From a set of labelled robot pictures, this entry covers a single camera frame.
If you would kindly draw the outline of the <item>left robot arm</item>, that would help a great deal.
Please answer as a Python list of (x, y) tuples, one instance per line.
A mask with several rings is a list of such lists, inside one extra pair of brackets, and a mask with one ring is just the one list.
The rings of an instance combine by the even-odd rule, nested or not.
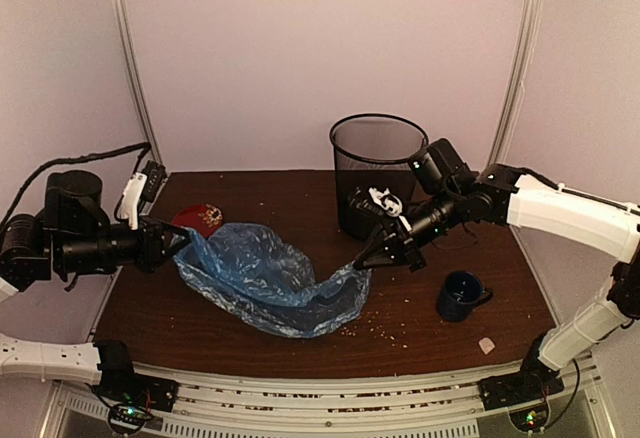
[[(1, 227), (1, 298), (58, 276), (68, 285), (85, 275), (112, 275), (133, 265), (152, 273), (190, 242), (188, 232), (131, 211), (111, 221), (101, 205), (103, 183), (85, 170), (51, 174), (43, 209), (17, 214)], [(106, 340), (54, 344), (1, 338), (1, 374), (84, 383), (123, 402), (144, 391), (126, 345)]]

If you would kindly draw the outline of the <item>blue plastic trash bag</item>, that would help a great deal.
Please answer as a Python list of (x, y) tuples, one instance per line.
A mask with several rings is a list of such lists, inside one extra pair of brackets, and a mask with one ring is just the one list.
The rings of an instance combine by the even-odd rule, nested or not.
[(347, 263), (319, 281), (311, 259), (264, 225), (227, 223), (207, 238), (188, 233), (190, 244), (173, 257), (182, 280), (263, 333), (318, 338), (357, 319), (368, 299), (369, 270)]

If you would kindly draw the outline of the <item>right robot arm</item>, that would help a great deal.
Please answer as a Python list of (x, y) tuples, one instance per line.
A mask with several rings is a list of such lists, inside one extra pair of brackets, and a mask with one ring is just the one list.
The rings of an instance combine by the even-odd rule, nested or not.
[(359, 270), (425, 266), (422, 247), (468, 222), (528, 228), (589, 246), (616, 261), (610, 278), (574, 317), (531, 345), (512, 388), (535, 398), (572, 359), (639, 319), (639, 207), (581, 192), (526, 167), (471, 170), (445, 138), (408, 161), (428, 200), (408, 204), (389, 190), (356, 188), (350, 207), (374, 220)]

